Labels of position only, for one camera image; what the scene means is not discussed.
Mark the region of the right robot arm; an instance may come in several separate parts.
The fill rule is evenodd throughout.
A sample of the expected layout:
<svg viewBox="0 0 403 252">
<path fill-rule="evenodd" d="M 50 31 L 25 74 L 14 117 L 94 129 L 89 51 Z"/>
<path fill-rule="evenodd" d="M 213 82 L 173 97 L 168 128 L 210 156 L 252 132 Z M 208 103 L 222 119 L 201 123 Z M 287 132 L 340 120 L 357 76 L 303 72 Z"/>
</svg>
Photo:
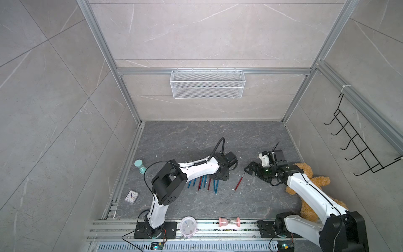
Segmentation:
<svg viewBox="0 0 403 252">
<path fill-rule="evenodd" d="M 277 214 L 273 225 L 275 235 L 297 234 L 324 252 L 369 251 L 364 217 L 327 196 L 315 184 L 324 180 L 323 177 L 312 177 L 305 163 L 290 165 L 282 150 L 264 151 L 259 154 L 259 159 L 260 163 L 251 162 L 244 171 L 266 183 L 272 184 L 276 180 L 277 184 L 286 185 L 317 215 L 316 219 L 308 218 L 305 209 L 300 214 Z"/>
</svg>

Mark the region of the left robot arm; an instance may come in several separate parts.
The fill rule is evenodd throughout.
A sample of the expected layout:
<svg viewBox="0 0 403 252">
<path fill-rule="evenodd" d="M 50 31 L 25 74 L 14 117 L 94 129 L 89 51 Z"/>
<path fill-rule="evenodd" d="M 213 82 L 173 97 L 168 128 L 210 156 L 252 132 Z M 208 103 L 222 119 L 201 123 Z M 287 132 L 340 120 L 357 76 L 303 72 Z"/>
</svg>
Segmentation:
<svg viewBox="0 0 403 252">
<path fill-rule="evenodd" d="M 152 179 L 153 201 L 147 217 L 149 226 L 155 230 L 164 224 L 169 205 L 179 198 L 187 182 L 205 175 L 212 180 L 226 181 L 237 162 L 232 152 L 217 152 L 188 163 L 177 163 L 175 160 L 166 162 Z"/>
</svg>

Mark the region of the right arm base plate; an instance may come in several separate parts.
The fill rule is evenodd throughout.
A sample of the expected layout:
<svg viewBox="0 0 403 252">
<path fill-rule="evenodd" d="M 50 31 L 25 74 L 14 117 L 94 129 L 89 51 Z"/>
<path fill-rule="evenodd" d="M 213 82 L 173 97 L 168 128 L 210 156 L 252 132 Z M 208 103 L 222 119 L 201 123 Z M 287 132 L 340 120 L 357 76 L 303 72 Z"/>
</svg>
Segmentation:
<svg viewBox="0 0 403 252">
<path fill-rule="evenodd" d="M 275 230 L 275 221 L 258 220 L 256 224 L 261 238 L 302 238 L 297 234 L 291 235 L 289 232 L 278 234 Z"/>
</svg>

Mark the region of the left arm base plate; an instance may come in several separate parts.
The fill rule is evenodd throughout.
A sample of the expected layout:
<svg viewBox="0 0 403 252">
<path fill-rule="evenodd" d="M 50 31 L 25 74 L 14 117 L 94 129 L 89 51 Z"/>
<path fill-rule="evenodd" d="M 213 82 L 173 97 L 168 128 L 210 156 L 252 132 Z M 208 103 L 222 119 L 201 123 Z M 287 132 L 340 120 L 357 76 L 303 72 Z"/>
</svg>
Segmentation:
<svg viewBox="0 0 403 252">
<path fill-rule="evenodd" d="M 177 222 L 164 222 L 164 224 L 153 229 L 148 222 L 139 222 L 135 231 L 134 239 L 167 238 L 174 239 L 177 232 Z"/>
</svg>

